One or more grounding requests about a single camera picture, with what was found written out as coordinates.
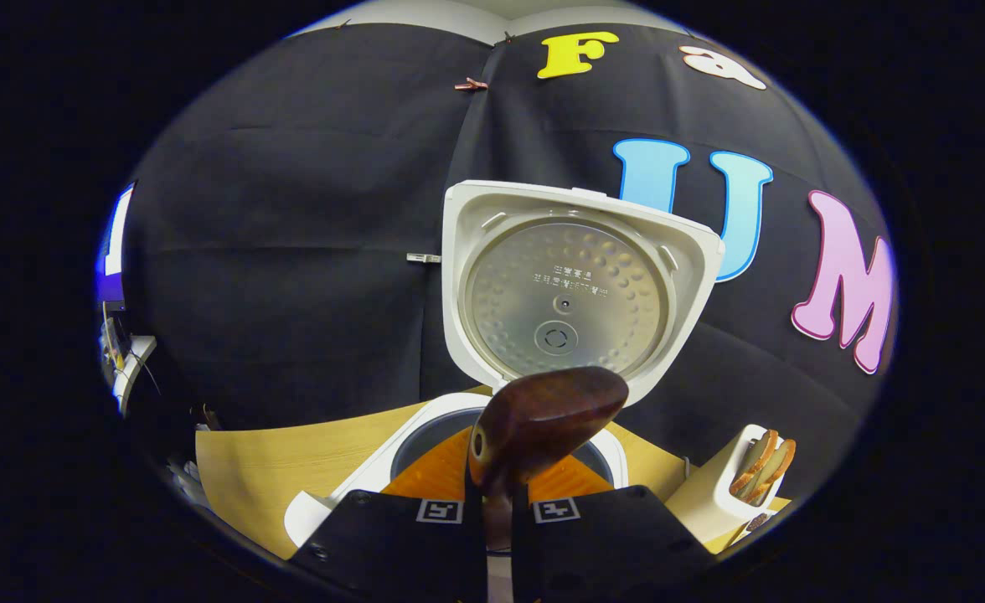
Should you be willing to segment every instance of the wooden tabletop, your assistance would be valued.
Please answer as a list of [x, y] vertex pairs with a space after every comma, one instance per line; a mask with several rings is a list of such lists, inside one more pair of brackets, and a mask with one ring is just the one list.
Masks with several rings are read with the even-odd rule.
[[[489, 389], [482, 386], [471, 392], [489, 394]], [[423, 405], [300, 427], [195, 431], [195, 454], [210, 507], [247, 538], [288, 559], [297, 547], [288, 538], [283, 518], [295, 495], [301, 490], [331, 495]], [[683, 459], [614, 423], [607, 429], [622, 443], [630, 484], [648, 486], [668, 500], [683, 483]], [[769, 507], [779, 510], [789, 502], [776, 497]], [[736, 532], [730, 530], [704, 546], [718, 553]]]

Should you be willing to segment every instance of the stainless steel inner lid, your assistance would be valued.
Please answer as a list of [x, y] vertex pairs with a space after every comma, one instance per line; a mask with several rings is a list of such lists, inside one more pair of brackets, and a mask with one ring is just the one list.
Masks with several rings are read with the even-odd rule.
[[477, 252], [462, 292], [463, 327], [508, 378], [578, 366], [626, 378], [668, 327], [665, 278], [611, 226], [530, 221]]

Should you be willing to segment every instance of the pink letter m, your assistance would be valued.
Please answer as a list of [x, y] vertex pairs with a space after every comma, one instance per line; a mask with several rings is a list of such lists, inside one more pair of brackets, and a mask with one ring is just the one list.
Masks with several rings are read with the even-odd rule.
[[834, 332], [834, 301], [841, 290], [842, 329], [838, 346], [845, 350], [853, 336], [861, 331], [864, 321], [869, 320], [868, 328], [853, 348], [853, 360], [865, 373], [875, 374], [890, 323], [895, 287], [890, 246], [876, 237], [872, 265], [866, 271], [861, 239], [846, 206], [822, 191], [811, 191], [809, 203], [821, 217], [821, 260], [809, 301], [794, 306], [791, 322], [809, 337], [829, 339]]

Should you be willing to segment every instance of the toast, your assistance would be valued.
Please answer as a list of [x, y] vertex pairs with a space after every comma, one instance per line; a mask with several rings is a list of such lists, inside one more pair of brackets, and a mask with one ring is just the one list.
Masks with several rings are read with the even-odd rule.
[[730, 484], [731, 495], [738, 495], [738, 492], [753, 480], [756, 473], [771, 458], [773, 451], [776, 451], [777, 440], [779, 440], [779, 432], [769, 429], [748, 451], [745, 451], [745, 458], [742, 459], [742, 465], [738, 469], [738, 477]]
[[794, 440], [783, 440], [782, 446], [779, 446], [779, 449], [772, 453], [771, 459], [756, 473], [756, 476], [753, 476], [753, 480], [750, 480], [750, 483], [742, 488], [739, 492], [742, 496], [738, 496], [738, 498], [749, 504], [760, 504], [771, 485], [783, 477], [786, 469], [791, 465], [791, 461], [794, 461], [796, 449], [797, 443]]

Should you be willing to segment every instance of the open lid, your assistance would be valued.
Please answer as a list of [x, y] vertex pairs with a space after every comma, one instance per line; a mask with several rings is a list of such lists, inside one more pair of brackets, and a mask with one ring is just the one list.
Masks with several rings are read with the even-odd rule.
[[465, 180], [444, 193], [444, 336], [493, 392], [526, 374], [603, 366], [656, 386], [715, 283], [708, 226], [583, 188]]

